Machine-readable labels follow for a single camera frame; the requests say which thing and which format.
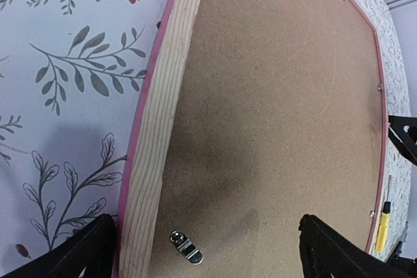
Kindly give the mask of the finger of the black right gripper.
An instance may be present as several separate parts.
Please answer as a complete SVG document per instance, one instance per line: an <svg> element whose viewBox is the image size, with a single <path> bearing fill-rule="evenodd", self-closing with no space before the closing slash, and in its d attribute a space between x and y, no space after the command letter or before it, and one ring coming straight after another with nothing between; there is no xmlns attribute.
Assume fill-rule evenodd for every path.
<svg viewBox="0 0 417 278"><path fill-rule="evenodd" d="M398 152L416 165L416 117L388 116L388 137Z"/></svg>

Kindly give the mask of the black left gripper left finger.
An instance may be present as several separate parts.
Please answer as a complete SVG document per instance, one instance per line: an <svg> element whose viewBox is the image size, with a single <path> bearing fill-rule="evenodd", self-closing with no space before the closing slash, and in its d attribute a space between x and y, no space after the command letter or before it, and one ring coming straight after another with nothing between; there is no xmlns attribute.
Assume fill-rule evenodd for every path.
<svg viewBox="0 0 417 278"><path fill-rule="evenodd" d="M109 214L96 217L64 243L8 273L6 278L110 278L117 229Z"/></svg>

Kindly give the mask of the pink wooden photo frame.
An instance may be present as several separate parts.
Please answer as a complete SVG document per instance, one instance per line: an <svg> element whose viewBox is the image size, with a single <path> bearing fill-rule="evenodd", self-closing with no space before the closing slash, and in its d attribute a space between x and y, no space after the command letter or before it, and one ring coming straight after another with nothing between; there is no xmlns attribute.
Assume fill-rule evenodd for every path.
<svg viewBox="0 0 417 278"><path fill-rule="evenodd" d="M139 166L121 277L301 277L298 225L360 248L382 144L374 33L349 0L201 0L156 180ZM188 262L180 230L204 256Z"/></svg>

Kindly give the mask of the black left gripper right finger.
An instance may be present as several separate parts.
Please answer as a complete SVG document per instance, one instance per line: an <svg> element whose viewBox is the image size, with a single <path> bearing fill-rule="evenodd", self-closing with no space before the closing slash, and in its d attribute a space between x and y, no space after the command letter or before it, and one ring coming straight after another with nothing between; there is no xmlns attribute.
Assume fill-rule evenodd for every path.
<svg viewBox="0 0 417 278"><path fill-rule="evenodd" d="M304 277L410 277L359 249L315 215L300 220Z"/></svg>

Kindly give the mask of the yellow handled screwdriver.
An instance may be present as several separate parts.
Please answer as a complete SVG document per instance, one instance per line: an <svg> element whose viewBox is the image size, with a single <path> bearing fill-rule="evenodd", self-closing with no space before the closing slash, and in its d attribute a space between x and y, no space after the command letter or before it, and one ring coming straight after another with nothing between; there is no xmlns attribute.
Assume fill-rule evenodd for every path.
<svg viewBox="0 0 417 278"><path fill-rule="evenodd" d="M381 218L379 223L379 229L377 233L377 239L375 243L375 252L381 253L384 251L390 226L390 214L392 203L389 201L390 185L392 176L388 176L388 187L386 192L386 201L382 206Z"/></svg>

